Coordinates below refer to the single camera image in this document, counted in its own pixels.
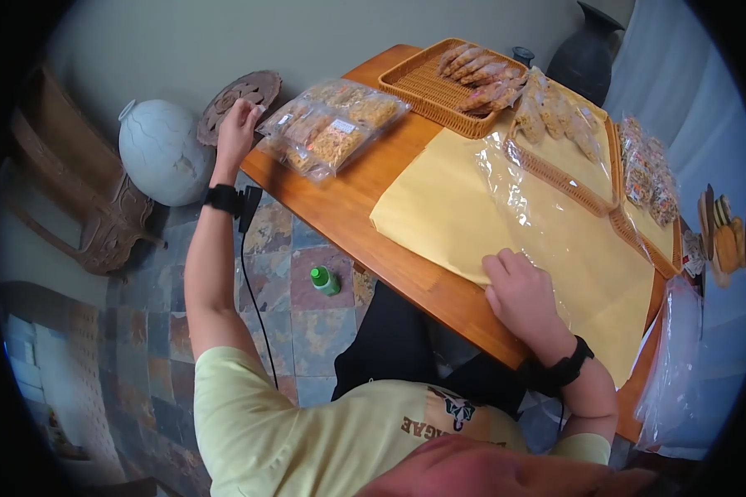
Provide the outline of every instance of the white curtain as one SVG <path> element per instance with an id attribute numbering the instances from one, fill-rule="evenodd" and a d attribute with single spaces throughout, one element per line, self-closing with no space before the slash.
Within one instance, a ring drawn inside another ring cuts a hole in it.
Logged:
<path id="1" fill-rule="evenodd" d="M 683 218 L 699 231 L 707 184 L 746 220 L 746 109 L 710 36 L 682 0 L 637 0 L 613 63 L 603 107 L 632 114 L 666 145 L 680 184 Z M 746 270 L 727 289 L 705 275 L 699 343 L 699 409 L 671 446 L 706 449 L 724 423 L 746 372 Z"/>

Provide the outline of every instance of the white ceramic pot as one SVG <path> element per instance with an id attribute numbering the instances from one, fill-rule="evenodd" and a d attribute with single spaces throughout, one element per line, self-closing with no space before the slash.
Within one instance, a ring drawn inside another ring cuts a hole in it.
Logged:
<path id="1" fill-rule="evenodd" d="M 119 114 L 119 155 L 138 189 L 170 207 L 199 200 L 216 151 L 196 140 L 196 120 L 165 100 L 130 102 Z"/>

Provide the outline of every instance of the black watch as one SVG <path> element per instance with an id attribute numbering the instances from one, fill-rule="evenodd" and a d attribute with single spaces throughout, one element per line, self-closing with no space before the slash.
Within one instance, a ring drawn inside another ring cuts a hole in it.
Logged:
<path id="1" fill-rule="evenodd" d="M 552 367 L 545 367 L 534 358 L 528 358 L 517 368 L 517 375 L 526 388 L 547 395 L 559 397 L 561 388 L 574 382 L 580 376 L 580 369 L 586 359 L 594 359 L 589 345 L 575 335 L 577 347 L 571 357 L 564 357 Z"/>
<path id="2" fill-rule="evenodd" d="M 202 202 L 202 205 L 209 205 L 219 211 L 232 214 L 235 219 L 243 215 L 243 204 L 243 194 L 229 184 L 217 184 L 214 188 L 210 188 Z"/>

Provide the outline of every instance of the black pants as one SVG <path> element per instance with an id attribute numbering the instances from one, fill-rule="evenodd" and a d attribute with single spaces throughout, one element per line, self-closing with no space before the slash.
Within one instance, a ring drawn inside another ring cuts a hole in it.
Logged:
<path id="1" fill-rule="evenodd" d="M 332 401 L 370 379 L 429 383 L 488 404 L 516 418 L 525 388 L 516 373 L 487 354 L 478 354 L 441 379 L 429 337 L 429 318 L 379 282 L 354 343 L 337 356 L 337 387 Z"/>

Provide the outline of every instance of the person's left hand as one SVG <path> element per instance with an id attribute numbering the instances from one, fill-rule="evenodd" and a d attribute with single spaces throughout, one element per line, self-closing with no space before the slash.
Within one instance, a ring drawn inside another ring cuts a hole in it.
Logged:
<path id="1" fill-rule="evenodd" d="M 251 150 L 254 125 L 262 109 L 246 99 L 237 99 L 219 127 L 216 169 L 237 171 L 240 162 Z"/>

